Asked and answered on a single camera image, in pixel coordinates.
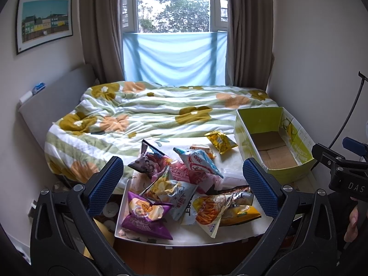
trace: snack pile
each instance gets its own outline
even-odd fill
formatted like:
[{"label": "snack pile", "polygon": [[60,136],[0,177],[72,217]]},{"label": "snack pile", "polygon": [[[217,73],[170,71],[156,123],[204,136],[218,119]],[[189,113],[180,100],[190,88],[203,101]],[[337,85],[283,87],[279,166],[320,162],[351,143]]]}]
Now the snack pile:
[{"label": "snack pile", "polygon": [[[230,140],[226,141],[221,132],[209,136],[211,142],[217,138],[218,144],[214,145],[220,154],[234,147],[234,142],[225,135]],[[182,162],[142,141],[140,157],[128,166],[147,174],[152,183],[139,195],[128,192],[129,215],[122,227],[172,239],[164,226],[163,217],[168,213],[177,223],[199,226],[214,238],[219,227],[261,217],[252,206],[254,195],[245,179],[224,177],[212,161],[216,154],[208,145],[193,144],[186,150],[176,147],[173,150]]]}]

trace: white wall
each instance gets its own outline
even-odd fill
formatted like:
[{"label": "white wall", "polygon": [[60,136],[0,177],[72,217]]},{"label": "white wall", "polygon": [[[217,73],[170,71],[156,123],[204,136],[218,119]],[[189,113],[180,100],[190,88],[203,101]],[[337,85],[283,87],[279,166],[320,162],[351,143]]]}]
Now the white wall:
[{"label": "white wall", "polygon": [[[368,76],[368,12],[360,0],[274,0],[275,63],[268,93],[285,107],[315,142],[329,145],[344,122],[361,79]],[[333,149],[358,159],[342,147],[350,136],[366,142],[368,83]],[[314,170],[327,187],[329,171]]]},{"label": "white wall", "polygon": [[83,64],[78,0],[72,0],[74,35],[15,54],[17,0],[0,13],[0,222],[10,235],[29,245],[27,213],[39,191],[54,183],[36,140],[17,114],[19,98],[38,82],[51,83]]}]

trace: headboard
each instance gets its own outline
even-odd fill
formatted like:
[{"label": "headboard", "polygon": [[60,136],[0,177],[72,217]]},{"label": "headboard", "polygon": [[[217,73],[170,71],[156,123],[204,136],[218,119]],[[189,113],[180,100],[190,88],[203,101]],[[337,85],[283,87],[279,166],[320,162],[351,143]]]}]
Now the headboard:
[{"label": "headboard", "polygon": [[62,76],[19,108],[28,128],[44,149],[46,134],[53,122],[71,112],[82,94],[93,86],[95,74],[90,64],[83,65]]}]

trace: screw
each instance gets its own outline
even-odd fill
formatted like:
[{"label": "screw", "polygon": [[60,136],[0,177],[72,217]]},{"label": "screw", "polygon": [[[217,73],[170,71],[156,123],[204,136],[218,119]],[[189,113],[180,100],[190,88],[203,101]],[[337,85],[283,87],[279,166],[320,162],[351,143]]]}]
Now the screw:
[{"label": "screw", "polygon": [[75,185],[74,188],[73,188],[73,190],[75,192],[79,192],[81,189],[83,189],[83,185],[81,185],[81,184]]},{"label": "screw", "polygon": [[285,185],[285,186],[283,186],[282,188],[283,188],[283,189],[284,189],[284,191],[286,191],[286,192],[291,192],[291,191],[293,190],[293,188],[292,188],[291,186],[289,186],[289,185]]},{"label": "screw", "polygon": [[49,192],[49,189],[47,189],[47,188],[42,189],[41,195],[46,195],[48,192]]},{"label": "screw", "polygon": [[318,189],[317,193],[321,196],[325,196],[326,195],[326,191],[323,189]]}]

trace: painting of colorful houses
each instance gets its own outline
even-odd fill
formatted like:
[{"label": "painting of colorful houses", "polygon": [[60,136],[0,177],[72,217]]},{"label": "painting of colorful houses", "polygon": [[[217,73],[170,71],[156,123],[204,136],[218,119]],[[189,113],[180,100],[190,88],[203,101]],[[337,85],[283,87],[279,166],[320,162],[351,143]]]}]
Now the painting of colorful houses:
[{"label": "painting of colorful houses", "polygon": [[71,0],[19,0],[17,53],[71,35]]}]

